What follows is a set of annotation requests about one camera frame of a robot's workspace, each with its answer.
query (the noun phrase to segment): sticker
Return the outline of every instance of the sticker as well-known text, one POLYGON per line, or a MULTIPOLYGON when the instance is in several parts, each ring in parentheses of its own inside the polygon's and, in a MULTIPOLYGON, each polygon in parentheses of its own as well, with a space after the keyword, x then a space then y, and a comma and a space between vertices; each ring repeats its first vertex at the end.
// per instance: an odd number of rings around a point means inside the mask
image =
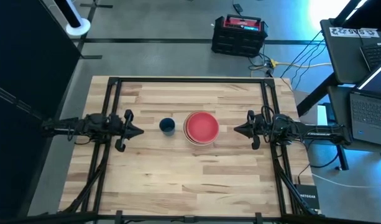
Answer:
POLYGON ((358 30, 358 29, 347 29, 347 28, 341 28, 341 27, 330 27, 329 32, 332 37, 362 37, 362 38, 379 37, 378 32, 374 30, 362 30, 362 29, 358 30))

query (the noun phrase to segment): black desk leg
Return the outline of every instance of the black desk leg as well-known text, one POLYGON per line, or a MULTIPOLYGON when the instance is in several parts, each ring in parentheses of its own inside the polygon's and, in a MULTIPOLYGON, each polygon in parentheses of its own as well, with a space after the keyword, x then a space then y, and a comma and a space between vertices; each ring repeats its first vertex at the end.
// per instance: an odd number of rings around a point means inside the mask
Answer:
POLYGON ((339 162, 341 163, 341 166, 337 167, 337 169, 349 170, 349 166, 347 165, 347 159, 346 159, 344 148, 342 146, 338 146, 338 145, 336 147, 337 147, 339 162))
POLYGON ((304 115, 306 112, 312 108, 313 105, 317 104, 325 95, 327 95, 327 87, 339 85, 335 74, 332 73, 328 78, 326 78, 313 92, 310 93, 298 106, 298 116, 304 115))

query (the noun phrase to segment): butcher block tabletop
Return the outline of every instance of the butcher block tabletop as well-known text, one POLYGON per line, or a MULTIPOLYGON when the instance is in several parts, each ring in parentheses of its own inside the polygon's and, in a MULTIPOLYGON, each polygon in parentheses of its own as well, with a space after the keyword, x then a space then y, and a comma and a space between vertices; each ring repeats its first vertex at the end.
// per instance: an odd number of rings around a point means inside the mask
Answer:
MULTIPOLYGON (((101 112, 108 79, 93 77, 84 115, 101 112)), ((283 80, 274 81, 280 112, 298 120, 293 93, 283 80)), ((233 130, 245 123, 248 110, 257 114, 262 105, 260 84, 230 83, 230 78, 224 83, 124 82, 117 114, 122 117, 131 109, 132 123, 145 133, 126 141, 125 152, 114 148, 113 138, 99 213, 114 215, 122 210, 126 215, 252 217, 260 212, 263 217, 280 217, 269 145, 262 140, 260 149, 252 150, 252 140, 233 130), (185 118, 198 110, 210 112, 219 122, 219 136, 208 146, 193 145, 183 133, 185 118), (159 130, 163 118, 175 120, 173 136, 159 130)), ((76 141, 86 142, 87 138, 76 141)), ((85 186, 93 148, 94 143, 75 146, 60 210, 67 208, 85 186)), ((308 156, 298 142, 287 148, 296 182, 296 176, 309 163, 308 156)), ((309 168, 301 174, 301 181, 314 184, 309 168)), ((283 190, 290 213, 284 185, 283 190)))

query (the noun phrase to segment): gray floor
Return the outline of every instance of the gray floor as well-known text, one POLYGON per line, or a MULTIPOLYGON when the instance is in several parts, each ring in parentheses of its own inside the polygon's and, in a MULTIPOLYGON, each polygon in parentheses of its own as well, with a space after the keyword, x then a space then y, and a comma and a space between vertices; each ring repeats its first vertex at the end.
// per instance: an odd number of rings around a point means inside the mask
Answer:
MULTIPOLYGON (((76 0, 81 16, 89 8, 76 0)), ((269 25, 271 40, 310 40, 319 31, 321 19, 335 17, 346 0, 235 0, 244 8, 243 15, 261 17, 269 25)), ((66 22, 52 0, 45 0, 61 25, 66 22)), ((97 9, 89 38, 200 38, 210 39, 214 20, 234 14, 231 0, 100 0, 113 4, 113 9, 97 9)), ((101 60, 80 60, 74 74, 62 118, 82 116, 86 94, 93 75, 153 75, 153 76, 215 76, 249 77, 246 58, 214 54, 209 44, 85 44, 84 55, 103 55, 101 60)), ((278 62, 291 62, 303 45, 266 45, 265 54, 278 62)), ((323 46, 314 53, 323 50, 323 46)), ((329 62, 326 50, 312 64, 329 62)), ((273 75, 280 76, 286 66, 278 66, 273 75)), ((333 69, 330 66, 311 68, 302 77, 297 90, 311 92, 333 69)), ((292 68, 286 77, 293 77, 292 68)), ((261 77, 255 72, 253 76, 261 77)), ((325 97, 320 103, 328 101, 325 97)), ((67 174, 73 142, 56 137, 51 146, 39 186, 30 208, 30 215, 57 210, 67 174)), ((350 170, 336 171, 338 161, 313 173, 347 185, 377 185, 381 183, 379 154, 346 151, 350 170)), ((310 150, 312 164, 324 164, 335 156, 335 148, 314 145, 310 150)), ((381 187, 356 189, 334 185, 314 178, 318 186, 321 209, 328 217, 381 222, 381 187)))

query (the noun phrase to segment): blue cup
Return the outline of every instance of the blue cup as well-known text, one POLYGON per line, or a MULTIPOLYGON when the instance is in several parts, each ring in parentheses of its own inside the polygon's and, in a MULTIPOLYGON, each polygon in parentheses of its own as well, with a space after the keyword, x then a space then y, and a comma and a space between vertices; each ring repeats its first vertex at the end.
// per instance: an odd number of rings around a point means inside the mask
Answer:
POLYGON ((171 118, 164 118, 160 121, 160 130, 166 135, 171 136, 175 132, 175 122, 171 118))

